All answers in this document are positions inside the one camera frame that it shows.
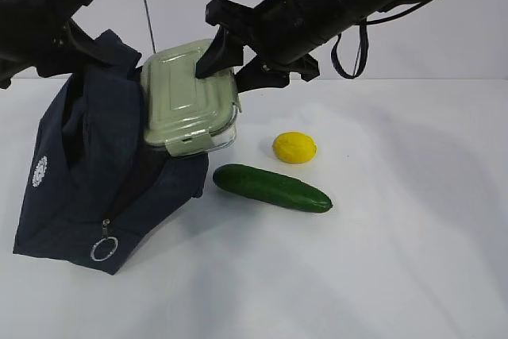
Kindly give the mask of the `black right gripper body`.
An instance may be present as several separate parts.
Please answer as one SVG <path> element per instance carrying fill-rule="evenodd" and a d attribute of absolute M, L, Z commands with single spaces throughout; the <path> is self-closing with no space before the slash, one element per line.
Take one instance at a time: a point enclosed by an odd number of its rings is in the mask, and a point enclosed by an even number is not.
<path fill-rule="evenodd" d="M 318 76 L 310 53 L 363 21 L 381 0 L 263 0 L 251 8 L 230 0 L 211 0 L 206 22 L 229 30 L 271 69 Z"/>

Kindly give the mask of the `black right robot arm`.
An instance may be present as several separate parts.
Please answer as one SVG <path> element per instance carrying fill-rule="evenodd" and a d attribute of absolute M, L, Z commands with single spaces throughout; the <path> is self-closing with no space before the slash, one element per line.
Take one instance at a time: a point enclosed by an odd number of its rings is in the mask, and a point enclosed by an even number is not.
<path fill-rule="evenodd" d="M 312 52 L 323 44 L 338 43 L 342 33 L 359 30 L 359 65 L 368 57 L 368 27 L 393 21 L 393 9 L 414 12 L 434 0 L 263 0 L 255 7 L 230 0 L 211 0 L 206 21 L 217 34 L 196 63 L 195 75 L 208 78 L 237 67 L 240 92 L 283 88 L 291 74 L 304 81 L 319 76 Z"/>

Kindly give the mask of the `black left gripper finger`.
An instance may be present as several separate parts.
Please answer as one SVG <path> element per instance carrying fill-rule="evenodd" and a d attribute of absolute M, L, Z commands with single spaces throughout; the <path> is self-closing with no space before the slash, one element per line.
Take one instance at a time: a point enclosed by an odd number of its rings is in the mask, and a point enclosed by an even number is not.
<path fill-rule="evenodd" d="M 88 64 L 103 67 L 135 68 L 141 53 L 127 45 L 113 30 L 107 29 L 98 37 L 89 37 L 78 24 L 66 24 L 65 68 L 79 70 Z"/>

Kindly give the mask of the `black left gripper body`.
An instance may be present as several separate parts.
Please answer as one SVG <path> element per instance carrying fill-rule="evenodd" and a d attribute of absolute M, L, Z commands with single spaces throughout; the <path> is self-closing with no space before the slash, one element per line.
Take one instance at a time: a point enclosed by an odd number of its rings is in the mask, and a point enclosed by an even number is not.
<path fill-rule="evenodd" d="M 1 88 L 29 67 L 40 77 L 94 60 L 94 41 L 72 20 L 92 0 L 1 0 Z"/>

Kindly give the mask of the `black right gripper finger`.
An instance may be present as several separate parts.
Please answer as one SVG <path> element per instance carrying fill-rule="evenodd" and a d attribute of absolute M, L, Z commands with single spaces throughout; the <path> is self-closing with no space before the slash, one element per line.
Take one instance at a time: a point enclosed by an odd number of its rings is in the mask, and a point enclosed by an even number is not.
<path fill-rule="evenodd" d="M 282 89 L 289 85 L 289 73 L 271 69 L 256 56 L 235 74 L 238 92 L 264 88 Z"/>
<path fill-rule="evenodd" d="M 243 64 L 243 42 L 221 26 L 215 38 L 195 66 L 197 79 Z"/>

